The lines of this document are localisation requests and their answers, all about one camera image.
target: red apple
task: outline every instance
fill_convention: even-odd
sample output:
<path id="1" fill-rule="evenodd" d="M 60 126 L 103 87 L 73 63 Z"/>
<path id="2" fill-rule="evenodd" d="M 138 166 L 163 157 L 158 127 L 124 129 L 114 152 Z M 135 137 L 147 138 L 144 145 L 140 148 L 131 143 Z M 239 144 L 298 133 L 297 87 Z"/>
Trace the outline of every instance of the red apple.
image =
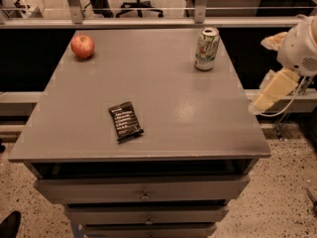
<path id="1" fill-rule="evenodd" d="M 95 44 L 89 36 L 77 35 L 70 42 L 71 50 L 81 59 L 88 59 L 95 50 Z"/>

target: robotic arm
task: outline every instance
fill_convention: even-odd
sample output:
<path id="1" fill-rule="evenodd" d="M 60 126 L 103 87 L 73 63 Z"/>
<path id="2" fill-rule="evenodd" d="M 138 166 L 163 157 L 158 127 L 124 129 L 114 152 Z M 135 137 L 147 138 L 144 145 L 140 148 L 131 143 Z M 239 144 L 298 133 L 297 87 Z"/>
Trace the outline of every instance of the robotic arm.
<path id="1" fill-rule="evenodd" d="M 249 105 L 251 113 L 266 112 L 296 87 L 297 94 L 303 83 L 302 80 L 298 84 L 300 76 L 312 77 L 317 74 L 317 17 L 306 17 L 288 31 L 277 50 L 277 61 L 283 69 L 271 71 L 272 79 L 263 81 L 260 86 L 262 93 Z"/>

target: desk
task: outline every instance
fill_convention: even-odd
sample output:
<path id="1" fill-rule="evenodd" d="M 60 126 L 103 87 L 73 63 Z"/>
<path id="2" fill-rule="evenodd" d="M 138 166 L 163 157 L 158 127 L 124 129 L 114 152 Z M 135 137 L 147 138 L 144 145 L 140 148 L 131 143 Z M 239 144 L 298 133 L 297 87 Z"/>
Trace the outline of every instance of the desk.
<path id="1" fill-rule="evenodd" d="M 87 235 L 206 237 L 269 157 L 223 44 L 194 67 L 199 31 L 84 31 L 94 57 L 62 57 L 9 160 Z M 145 133 L 118 144 L 108 108 L 125 101 Z"/>

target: drawer knob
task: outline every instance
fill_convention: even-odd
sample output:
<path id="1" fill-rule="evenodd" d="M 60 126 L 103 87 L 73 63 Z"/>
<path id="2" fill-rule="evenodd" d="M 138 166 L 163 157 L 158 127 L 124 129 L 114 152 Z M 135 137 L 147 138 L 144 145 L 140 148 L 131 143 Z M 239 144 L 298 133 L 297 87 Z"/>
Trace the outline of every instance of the drawer knob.
<path id="1" fill-rule="evenodd" d="M 150 199 L 150 197 L 148 196 L 148 193 L 146 191 L 143 192 L 143 195 L 141 195 L 140 199 L 142 201 L 147 201 Z"/>
<path id="2" fill-rule="evenodd" d="M 148 216 L 148 219 L 146 221 L 146 225 L 150 226 L 152 224 L 153 224 L 153 222 L 151 221 L 151 218 Z"/>

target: soda can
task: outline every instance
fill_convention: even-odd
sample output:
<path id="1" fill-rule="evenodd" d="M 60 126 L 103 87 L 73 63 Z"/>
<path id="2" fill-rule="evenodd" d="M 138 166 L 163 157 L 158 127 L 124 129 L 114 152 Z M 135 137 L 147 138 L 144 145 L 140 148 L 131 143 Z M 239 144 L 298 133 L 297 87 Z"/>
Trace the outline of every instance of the soda can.
<path id="1" fill-rule="evenodd" d="M 206 27 L 199 34 L 195 66 L 201 70 L 210 70 L 214 67 L 219 45 L 219 31 L 214 27 Z"/>

